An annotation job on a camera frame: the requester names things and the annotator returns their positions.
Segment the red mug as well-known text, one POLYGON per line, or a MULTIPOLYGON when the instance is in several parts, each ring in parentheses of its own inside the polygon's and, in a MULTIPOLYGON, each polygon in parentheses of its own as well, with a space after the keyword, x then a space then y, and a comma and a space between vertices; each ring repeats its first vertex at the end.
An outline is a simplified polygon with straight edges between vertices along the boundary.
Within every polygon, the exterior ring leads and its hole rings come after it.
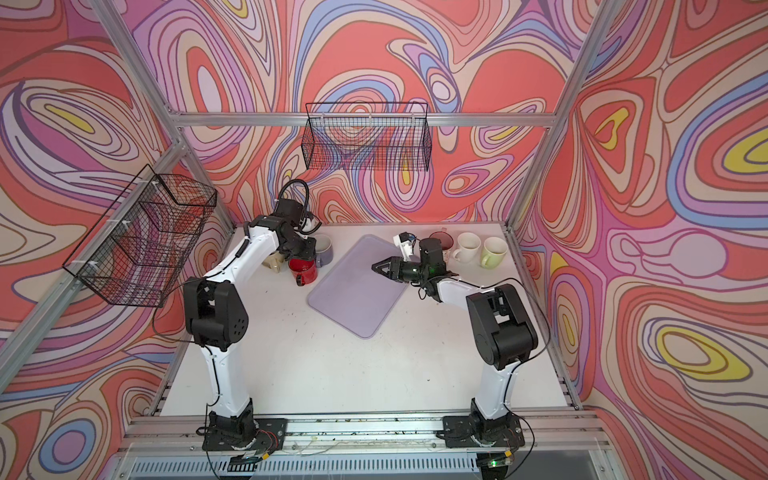
POLYGON ((303 287, 313 283, 318 277, 316 260, 291 259, 289 269, 297 286, 303 287))

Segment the beige speckled mug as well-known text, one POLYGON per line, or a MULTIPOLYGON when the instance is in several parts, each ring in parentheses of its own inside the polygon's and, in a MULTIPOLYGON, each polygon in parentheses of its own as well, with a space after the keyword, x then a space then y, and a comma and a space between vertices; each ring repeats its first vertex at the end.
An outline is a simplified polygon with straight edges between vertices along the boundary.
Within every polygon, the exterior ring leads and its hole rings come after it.
POLYGON ((273 252, 267 256, 262 265, 269 268, 274 273, 280 273, 285 264, 285 257, 280 252, 273 252))

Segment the purple grey mug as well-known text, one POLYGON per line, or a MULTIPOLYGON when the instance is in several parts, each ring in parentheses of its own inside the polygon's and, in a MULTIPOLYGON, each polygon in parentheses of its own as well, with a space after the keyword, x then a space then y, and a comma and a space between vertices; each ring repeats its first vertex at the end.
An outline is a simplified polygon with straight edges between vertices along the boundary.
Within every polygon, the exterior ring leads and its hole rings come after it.
POLYGON ((334 259, 332 239, 326 234, 317 234, 315 238, 316 265, 324 268, 330 265, 334 259))

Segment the pink mug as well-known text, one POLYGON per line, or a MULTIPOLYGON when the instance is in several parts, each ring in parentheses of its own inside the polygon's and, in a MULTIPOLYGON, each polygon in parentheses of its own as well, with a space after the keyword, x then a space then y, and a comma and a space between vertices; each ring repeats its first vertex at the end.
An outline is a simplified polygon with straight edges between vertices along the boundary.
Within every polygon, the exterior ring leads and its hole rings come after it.
POLYGON ((429 237, 439 241, 444 254, 447 254, 454 247, 454 239, 446 230, 432 232, 429 237))

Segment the white mug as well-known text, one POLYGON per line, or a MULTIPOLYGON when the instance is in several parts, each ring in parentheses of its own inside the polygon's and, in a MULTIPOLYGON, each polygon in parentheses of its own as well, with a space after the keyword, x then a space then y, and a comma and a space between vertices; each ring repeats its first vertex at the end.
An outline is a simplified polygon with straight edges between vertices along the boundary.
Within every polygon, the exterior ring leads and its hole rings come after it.
POLYGON ((463 232, 456 238, 455 248, 451 253, 451 258, 458 263, 470 263, 476 259, 482 239, 475 233, 463 232))

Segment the light green mug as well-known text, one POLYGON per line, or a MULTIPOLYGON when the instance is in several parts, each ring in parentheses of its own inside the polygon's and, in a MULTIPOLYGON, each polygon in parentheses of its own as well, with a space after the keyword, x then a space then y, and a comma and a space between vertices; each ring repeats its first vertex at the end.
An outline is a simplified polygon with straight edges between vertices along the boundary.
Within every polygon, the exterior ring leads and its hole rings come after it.
POLYGON ((501 237, 487 237, 483 242, 479 265, 488 270, 497 268, 509 252, 507 242, 501 237))

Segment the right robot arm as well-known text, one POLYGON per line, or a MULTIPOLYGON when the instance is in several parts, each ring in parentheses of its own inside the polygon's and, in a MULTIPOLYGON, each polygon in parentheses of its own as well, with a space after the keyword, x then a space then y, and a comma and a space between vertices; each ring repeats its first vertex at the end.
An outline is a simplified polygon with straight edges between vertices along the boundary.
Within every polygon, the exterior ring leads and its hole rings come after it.
POLYGON ((404 232, 395 240, 401 253, 373 263, 372 271, 466 311, 476 350, 487 365, 469 418, 478 428, 511 419, 507 397, 518 370, 539 345, 518 289, 508 283, 482 287, 461 279, 448 269, 441 242, 435 238, 418 239, 404 232))

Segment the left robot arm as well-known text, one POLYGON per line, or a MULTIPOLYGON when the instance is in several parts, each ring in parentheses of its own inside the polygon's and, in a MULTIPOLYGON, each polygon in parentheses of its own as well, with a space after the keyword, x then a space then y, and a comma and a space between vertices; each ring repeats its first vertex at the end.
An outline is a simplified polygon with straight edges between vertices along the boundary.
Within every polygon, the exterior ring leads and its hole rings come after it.
POLYGON ((237 351, 249 326, 249 316, 238 291, 272 254, 286 260, 315 263, 321 225, 310 211, 309 185, 288 181, 279 191, 272 213, 244 226, 244 238, 221 263, 201 277, 184 282, 185 327, 206 356, 215 399, 207 406, 207 434, 217 433, 240 445, 256 437, 253 401, 242 383, 242 361, 237 351))

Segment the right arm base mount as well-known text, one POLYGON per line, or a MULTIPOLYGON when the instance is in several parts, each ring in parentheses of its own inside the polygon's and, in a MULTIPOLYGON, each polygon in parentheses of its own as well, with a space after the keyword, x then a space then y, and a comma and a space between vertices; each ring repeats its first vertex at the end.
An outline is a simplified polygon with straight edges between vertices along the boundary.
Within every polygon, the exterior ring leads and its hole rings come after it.
POLYGON ((477 413, 444 416, 435 435, 448 448, 504 447, 515 452, 526 445, 520 418, 510 413, 492 420, 477 413))

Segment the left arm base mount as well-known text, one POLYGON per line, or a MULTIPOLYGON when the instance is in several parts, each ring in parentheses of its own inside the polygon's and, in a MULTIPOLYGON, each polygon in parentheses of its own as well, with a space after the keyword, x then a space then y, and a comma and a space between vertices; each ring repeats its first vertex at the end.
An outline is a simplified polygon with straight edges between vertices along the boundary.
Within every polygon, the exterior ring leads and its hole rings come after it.
POLYGON ((278 451, 283 448, 287 426, 288 420, 280 417, 256 418, 250 423, 217 418, 212 426, 205 428, 202 449, 206 452, 278 451))

